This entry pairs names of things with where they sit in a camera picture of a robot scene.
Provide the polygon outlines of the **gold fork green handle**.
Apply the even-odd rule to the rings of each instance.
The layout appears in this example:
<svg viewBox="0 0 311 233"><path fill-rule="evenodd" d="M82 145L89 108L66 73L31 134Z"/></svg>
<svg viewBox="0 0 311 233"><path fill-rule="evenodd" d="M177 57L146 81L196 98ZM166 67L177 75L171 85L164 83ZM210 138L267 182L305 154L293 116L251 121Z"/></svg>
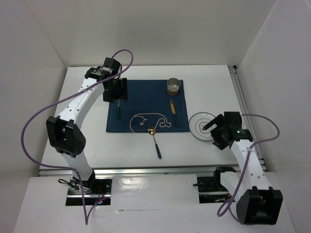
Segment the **gold fork green handle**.
<svg viewBox="0 0 311 233"><path fill-rule="evenodd" d="M117 119L121 119L121 99L118 100L118 108L117 108Z"/></svg>

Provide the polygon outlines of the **blue whale placemat cloth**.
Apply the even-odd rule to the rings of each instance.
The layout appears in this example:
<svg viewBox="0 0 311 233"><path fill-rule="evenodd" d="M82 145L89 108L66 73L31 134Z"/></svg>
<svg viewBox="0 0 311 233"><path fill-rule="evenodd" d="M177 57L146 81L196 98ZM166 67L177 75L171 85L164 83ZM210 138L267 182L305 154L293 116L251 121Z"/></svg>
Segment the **blue whale placemat cloth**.
<svg viewBox="0 0 311 233"><path fill-rule="evenodd" d="M184 82L178 94L167 92L166 80L129 80L128 100L121 100L121 119L117 119L118 101L109 104L106 132L146 133L155 127L157 133L189 132ZM179 127L175 126L170 100L173 100Z"/></svg>

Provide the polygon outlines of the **small metal cup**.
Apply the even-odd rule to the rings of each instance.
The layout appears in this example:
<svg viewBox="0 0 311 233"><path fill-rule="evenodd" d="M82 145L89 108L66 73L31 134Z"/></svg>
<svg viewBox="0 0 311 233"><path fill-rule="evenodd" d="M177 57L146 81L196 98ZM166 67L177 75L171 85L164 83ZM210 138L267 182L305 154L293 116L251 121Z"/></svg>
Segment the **small metal cup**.
<svg viewBox="0 0 311 233"><path fill-rule="evenodd" d="M177 95L179 91L179 87L181 85L181 81L177 78L169 78L167 80L167 92L169 95Z"/></svg>

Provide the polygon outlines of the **gold knife green handle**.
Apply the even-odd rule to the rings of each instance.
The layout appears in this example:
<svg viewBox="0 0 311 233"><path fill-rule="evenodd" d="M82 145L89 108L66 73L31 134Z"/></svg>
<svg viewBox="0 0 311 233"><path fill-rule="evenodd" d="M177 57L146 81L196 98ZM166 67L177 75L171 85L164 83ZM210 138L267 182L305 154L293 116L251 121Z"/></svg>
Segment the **gold knife green handle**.
<svg viewBox="0 0 311 233"><path fill-rule="evenodd" d="M170 100L170 105L171 105L171 111L172 111L172 114L173 114L174 120L175 120L175 126L179 127L179 121L178 121L178 118L177 118L177 115L176 115L176 111L175 111L173 100Z"/></svg>

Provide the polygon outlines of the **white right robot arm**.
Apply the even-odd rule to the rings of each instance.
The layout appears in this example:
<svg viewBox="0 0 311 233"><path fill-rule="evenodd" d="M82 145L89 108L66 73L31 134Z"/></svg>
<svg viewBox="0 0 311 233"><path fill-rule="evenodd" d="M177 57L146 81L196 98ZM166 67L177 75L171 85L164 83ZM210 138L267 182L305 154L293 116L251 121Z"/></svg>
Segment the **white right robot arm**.
<svg viewBox="0 0 311 233"><path fill-rule="evenodd" d="M230 167L218 167L212 178L217 190L226 189L231 197L218 209L217 216L231 212L235 203L233 218L242 225L275 225L283 202L280 190L273 188L261 167L255 141L248 129L242 128L242 114L224 112L203 126L210 130L213 145L223 150L230 148L235 155L241 173Z"/></svg>

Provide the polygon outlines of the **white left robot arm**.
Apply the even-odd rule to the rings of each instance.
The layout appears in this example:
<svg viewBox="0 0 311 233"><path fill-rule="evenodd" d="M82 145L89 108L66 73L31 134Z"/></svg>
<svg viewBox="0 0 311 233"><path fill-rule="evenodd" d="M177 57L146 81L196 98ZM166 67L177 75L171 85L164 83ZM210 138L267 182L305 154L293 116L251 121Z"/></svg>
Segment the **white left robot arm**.
<svg viewBox="0 0 311 233"><path fill-rule="evenodd" d="M46 121L50 145L62 154L69 167L74 168L74 184L84 193L96 188L95 173L89 166L84 148L86 138L81 132L83 121L99 96L105 102L127 99L127 79L121 78L120 62L106 58L99 67L91 67L85 74L81 94L74 97L58 116Z"/></svg>

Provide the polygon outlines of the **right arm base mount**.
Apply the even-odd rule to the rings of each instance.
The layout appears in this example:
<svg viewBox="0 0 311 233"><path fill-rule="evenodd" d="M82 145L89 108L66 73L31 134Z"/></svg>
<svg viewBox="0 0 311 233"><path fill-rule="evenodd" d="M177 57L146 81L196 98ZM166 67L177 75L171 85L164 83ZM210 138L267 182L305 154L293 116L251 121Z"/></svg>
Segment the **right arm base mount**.
<svg viewBox="0 0 311 233"><path fill-rule="evenodd" d="M213 175L199 176L193 184L199 194L199 203L223 203L231 198L228 190L220 183L222 169L216 169Z"/></svg>

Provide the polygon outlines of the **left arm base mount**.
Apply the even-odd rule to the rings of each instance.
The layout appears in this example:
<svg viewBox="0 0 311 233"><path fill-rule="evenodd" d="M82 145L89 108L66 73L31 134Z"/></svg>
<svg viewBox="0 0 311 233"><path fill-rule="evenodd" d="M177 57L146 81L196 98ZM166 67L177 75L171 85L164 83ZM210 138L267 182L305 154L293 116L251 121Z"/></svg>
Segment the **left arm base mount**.
<svg viewBox="0 0 311 233"><path fill-rule="evenodd" d="M66 206L83 205L81 194L82 189L78 181L71 178L69 181L59 179L58 182L68 186ZM111 189L112 179L95 179L91 188L83 186L86 206L92 206L94 204L99 206L110 205Z"/></svg>

